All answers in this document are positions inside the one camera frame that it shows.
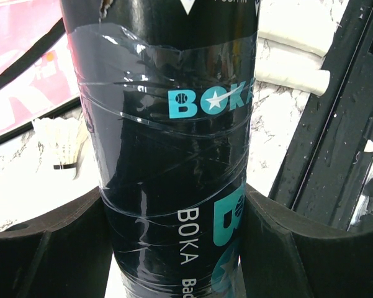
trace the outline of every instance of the shuttlecock cork base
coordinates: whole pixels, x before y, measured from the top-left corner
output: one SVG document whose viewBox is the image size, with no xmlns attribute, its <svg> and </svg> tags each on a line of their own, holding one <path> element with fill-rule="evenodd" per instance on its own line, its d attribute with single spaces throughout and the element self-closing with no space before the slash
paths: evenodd
<svg viewBox="0 0 373 298">
<path fill-rule="evenodd" d="M 55 174 L 60 179 L 73 180 L 80 149 L 88 137 L 84 120 L 43 118 L 32 123 L 39 142 L 50 152 Z"/>
</svg>

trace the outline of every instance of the black holder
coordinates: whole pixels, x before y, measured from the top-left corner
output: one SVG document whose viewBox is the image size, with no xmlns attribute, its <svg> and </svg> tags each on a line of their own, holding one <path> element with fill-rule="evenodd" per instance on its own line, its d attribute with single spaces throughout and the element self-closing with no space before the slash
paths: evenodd
<svg viewBox="0 0 373 298">
<path fill-rule="evenodd" d="M 373 231 L 348 233 L 247 186 L 241 265 L 247 297 L 373 298 Z"/>
<path fill-rule="evenodd" d="M 97 188 L 0 232 L 0 298 L 104 297 L 111 258 Z"/>
</svg>

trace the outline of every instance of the boka logo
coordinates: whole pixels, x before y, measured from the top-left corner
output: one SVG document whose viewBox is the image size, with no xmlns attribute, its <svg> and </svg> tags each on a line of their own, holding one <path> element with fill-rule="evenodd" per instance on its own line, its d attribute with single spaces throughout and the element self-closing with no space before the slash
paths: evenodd
<svg viewBox="0 0 373 298">
<path fill-rule="evenodd" d="M 243 81 L 240 84 L 232 84 L 229 92 L 220 86 L 207 89 L 200 98 L 200 108 L 208 115 L 217 115 L 223 112 L 228 105 L 231 111 L 243 107 L 249 104 L 254 97 L 254 81 L 253 78 L 249 82 L 245 101 L 241 98 L 241 93 L 246 85 L 246 81 Z M 196 97 L 197 94 L 190 89 L 168 91 L 169 118 L 180 119 L 195 116 L 199 110 Z"/>
<path fill-rule="evenodd" d="M 214 204 L 213 242 L 216 246 L 225 246 L 239 229 L 244 209 L 245 183 L 233 193 Z M 211 286 L 215 292 L 225 294 L 226 298 L 234 297 L 235 271 L 238 266 L 239 239 L 233 241 L 225 250 L 215 266 Z"/>
</svg>

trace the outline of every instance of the star logo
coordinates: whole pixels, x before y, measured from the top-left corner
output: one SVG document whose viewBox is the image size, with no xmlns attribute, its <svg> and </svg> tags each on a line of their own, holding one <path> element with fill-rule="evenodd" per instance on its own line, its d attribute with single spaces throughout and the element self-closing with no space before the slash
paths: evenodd
<svg viewBox="0 0 373 298">
<path fill-rule="evenodd" d="M 225 282 L 227 279 L 230 280 L 230 284 L 232 288 L 235 288 L 235 264 L 236 264 L 236 255 L 235 250 L 231 252 L 229 261 L 223 265 L 221 268 L 224 270 L 224 274 L 222 276 L 221 282 Z"/>
<path fill-rule="evenodd" d="M 192 10 L 193 4 L 196 0 L 181 0 L 181 3 L 186 11 L 186 14 L 189 15 L 190 11 Z"/>
<path fill-rule="evenodd" d="M 212 98 L 208 98 L 207 101 L 210 103 L 209 109 L 212 110 L 213 107 L 221 108 L 221 102 L 226 99 L 226 97 L 218 96 L 217 92 L 214 91 Z"/>
<path fill-rule="evenodd" d="M 225 93 L 224 95 L 218 96 L 217 92 L 214 91 L 213 96 L 211 98 L 207 98 L 206 101 L 210 103 L 209 110 L 211 111 L 214 107 L 218 107 L 221 109 L 221 102 L 231 96 L 233 93 L 238 92 L 242 86 L 238 86 L 236 89 L 231 90 L 230 92 Z"/>
</svg>

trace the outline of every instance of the white rolled tube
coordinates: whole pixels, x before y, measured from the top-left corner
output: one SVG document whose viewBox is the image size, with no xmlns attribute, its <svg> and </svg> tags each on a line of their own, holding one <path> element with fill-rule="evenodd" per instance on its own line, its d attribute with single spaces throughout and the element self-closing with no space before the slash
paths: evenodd
<svg viewBox="0 0 373 298">
<path fill-rule="evenodd" d="M 258 36 L 324 57 L 333 43 L 334 24 L 314 1 L 291 1 L 261 11 Z"/>
<path fill-rule="evenodd" d="M 311 70 L 287 63 L 256 60 L 257 81 L 298 89 L 317 96 L 322 96 L 327 90 L 330 76 L 328 70 Z"/>
</svg>

